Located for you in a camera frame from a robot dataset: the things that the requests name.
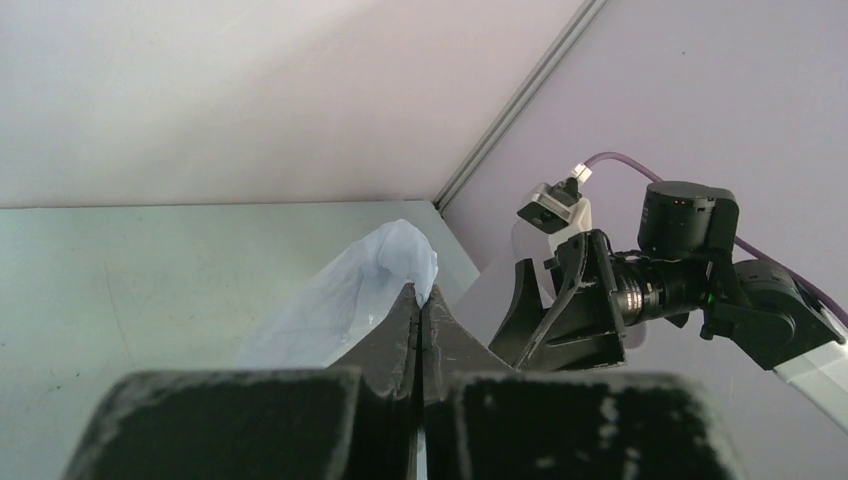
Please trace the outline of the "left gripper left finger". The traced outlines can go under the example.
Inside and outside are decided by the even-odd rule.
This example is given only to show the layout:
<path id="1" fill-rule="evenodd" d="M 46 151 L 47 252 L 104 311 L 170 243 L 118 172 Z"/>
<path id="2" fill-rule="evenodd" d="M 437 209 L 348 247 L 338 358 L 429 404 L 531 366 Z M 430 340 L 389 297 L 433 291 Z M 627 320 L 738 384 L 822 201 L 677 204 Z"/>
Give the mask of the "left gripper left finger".
<path id="1" fill-rule="evenodd" d="M 411 285 L 321 369 L 160 370 L 117 381 L 67 479 L 412 479 L 420 308 Z"/>

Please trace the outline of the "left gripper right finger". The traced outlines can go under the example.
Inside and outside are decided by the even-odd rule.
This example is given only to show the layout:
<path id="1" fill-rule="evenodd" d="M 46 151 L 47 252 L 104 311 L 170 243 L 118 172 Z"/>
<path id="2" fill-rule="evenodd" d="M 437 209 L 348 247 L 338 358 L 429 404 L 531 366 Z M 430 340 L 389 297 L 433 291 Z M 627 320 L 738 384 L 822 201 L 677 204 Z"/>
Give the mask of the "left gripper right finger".
<path id="1" fill-rule="evenodd" d="M 742 479 L 706 390 L 663 373 L 517 372 L 434 291 L 421 313 L 431 479 Z"/>

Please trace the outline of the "light blue plastic trash bag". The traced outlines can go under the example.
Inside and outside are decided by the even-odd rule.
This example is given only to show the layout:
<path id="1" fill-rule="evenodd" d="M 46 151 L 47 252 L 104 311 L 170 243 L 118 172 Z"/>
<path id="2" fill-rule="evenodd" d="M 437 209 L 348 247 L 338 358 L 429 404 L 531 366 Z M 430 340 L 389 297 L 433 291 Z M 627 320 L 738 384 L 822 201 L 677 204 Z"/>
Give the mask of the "light blue plastic trash bag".
<path id="1" fill-rule="evenodd" d="M 242 344 L 240 369 L 327 367 L 371 333 L 410 285 L 428 301 L 438 274 L 428 238 L 406 220 L 351 243 Z"/>

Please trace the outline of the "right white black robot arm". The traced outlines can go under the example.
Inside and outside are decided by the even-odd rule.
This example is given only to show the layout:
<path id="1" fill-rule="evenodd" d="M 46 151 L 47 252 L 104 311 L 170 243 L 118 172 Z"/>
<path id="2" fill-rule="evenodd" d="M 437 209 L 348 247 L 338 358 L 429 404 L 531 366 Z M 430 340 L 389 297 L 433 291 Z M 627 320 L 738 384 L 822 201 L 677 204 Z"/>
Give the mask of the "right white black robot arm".
<path id="1" fill-rule="evenodd" d="M 519 217 L 546 234 L 545 305 L 531 259 L 489 349 L 516 370 L 581 371 L 625 363 L 629 328 L 663 319 L 732 341 L 758 367 L 847 423 L 847 330 L 824 294 L 772 260 L 735 261 L 740 209 L 732 192 L 685 181 L 646 188 L 638 246 L 617 251 L 591 222 L 581 183 L 533 190 Z"/>

